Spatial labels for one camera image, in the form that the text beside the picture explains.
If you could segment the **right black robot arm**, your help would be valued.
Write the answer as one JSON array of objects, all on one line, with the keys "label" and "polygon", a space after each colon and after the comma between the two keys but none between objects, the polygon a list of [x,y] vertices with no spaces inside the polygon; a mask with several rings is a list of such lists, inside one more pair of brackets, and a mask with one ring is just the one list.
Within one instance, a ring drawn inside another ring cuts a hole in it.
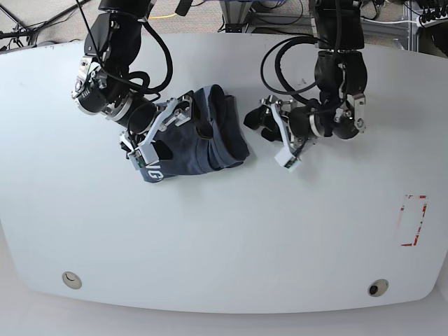
[{"label": "right black robot arm", "polygon": [[[122,127],[120,147],[141,167],[186,159],[200,144],[193,129],[193,92],[157,101],[172,81],[174,61],[148,21],[153,7],[153,1],[100,2],[99,15],[86,26],[85,54],[71,93],[82,112],[103,115]],[[160,46],[166,64],[165,77],[155,86],[147,72],[130,69],[139,55],[143,31]]]}]

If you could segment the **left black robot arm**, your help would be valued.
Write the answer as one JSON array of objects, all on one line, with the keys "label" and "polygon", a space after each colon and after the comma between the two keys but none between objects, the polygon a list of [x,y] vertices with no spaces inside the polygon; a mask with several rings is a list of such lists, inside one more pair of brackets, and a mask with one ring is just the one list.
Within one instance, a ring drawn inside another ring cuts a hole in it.
[{"label": "left black robot arm", "polygon": [[[361,6],[357,1],[310,1],[313,35],[299,34],[276,44],[274,71],[281,85],[273,93],[291,96],[291,107],[271,98],[249,112],[244,125],[260,130],[268,141],[282,141],[292,154],[300,155],[319,137],[354,138],[363,127],[356,110],[365,97],[368,72],[361,52],[365,47]],[[294,88],[282,69],[285,54],[295,46],[315,45],[318,57],[314,82]]]}]

